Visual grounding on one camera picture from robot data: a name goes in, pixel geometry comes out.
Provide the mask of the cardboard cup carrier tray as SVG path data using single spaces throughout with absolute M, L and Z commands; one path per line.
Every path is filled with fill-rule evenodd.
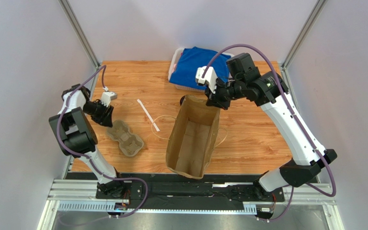
M 144 147 L 142 138 L 132 133 L 123 120 L 115 120 L 106 132 L 111 140 L 118 142 L 119 149 L 127 157 L 135 157 Z

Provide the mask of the white straw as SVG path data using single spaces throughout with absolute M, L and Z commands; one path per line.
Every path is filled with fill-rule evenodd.
M 143 104 L 143 102 L 140 99 L 137 99 L 137 102 L 139 103 L 139 105 L 141 106 L 141 108 L 143 109 L 144 113 L 146 114 L 146 116 L 148 117 L 148 119 L 150 120 L 150 122 L 152 123 L 153 127 L 155 128 L 155 130 L 157 132 L 160 132 L 159 127 L 157 126 L 157 124 L 154 122 L 153 118 L 151 117 L 151 115 L 149 114 L 148 110 L 146 109 L 145 105 Z

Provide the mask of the brown paper bag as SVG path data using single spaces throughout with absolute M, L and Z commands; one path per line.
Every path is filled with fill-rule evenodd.
M 161 115 L 155 118 L 150 126 L 162 117 L 175 120 L 168 138 L 163 138 L 152 131 L 160 139 L 167 140 L 165 162 L 167 168 L 186 178 L 200 180 L 204 177 L 212 159 L 214 150 L 225 141 L 224 137 L 217 143 L 220 109 L 206 105 L 207 101 L 193 95 L 182 97 L 177 116 Z

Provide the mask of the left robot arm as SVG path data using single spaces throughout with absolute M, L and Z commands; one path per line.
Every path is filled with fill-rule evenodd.
M 49 118 L 61 151 L 84 162 L 94 173 L 98 182 L 97 189 L 103 195 L 122 198 L 126 194 L 121 174 L 106 161 L 98 150 L 98 139 L 88 121 L 103 127 L 112 127 L 112 99 L 117 95 L 105 91 L 101 99 L 90 100 L 91 92 L 81 84 L 73 85 L 62 93 L 63 106 L 60 112 Z

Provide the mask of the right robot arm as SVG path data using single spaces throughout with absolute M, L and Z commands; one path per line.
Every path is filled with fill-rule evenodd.
M 206 87 L 207 106 L 227 110 L 231 101 L 245 98 L 254 102 L 274 122 L 286 141 L 292 159 L 275 170 L 263 173 L 253 183 L 253 195 L 265 200 L 281 187 L 300 187 L 316 177 L 337 158 L 334 149 L 326 149 L 309 131 L 298 112 L 288 87 L 277 73 L 261 74 L 250 54 L 241 53 L 226 61 L 231 78 L 219 78 L 213 67 L 200 67 L 196 72 L 198 85 Z

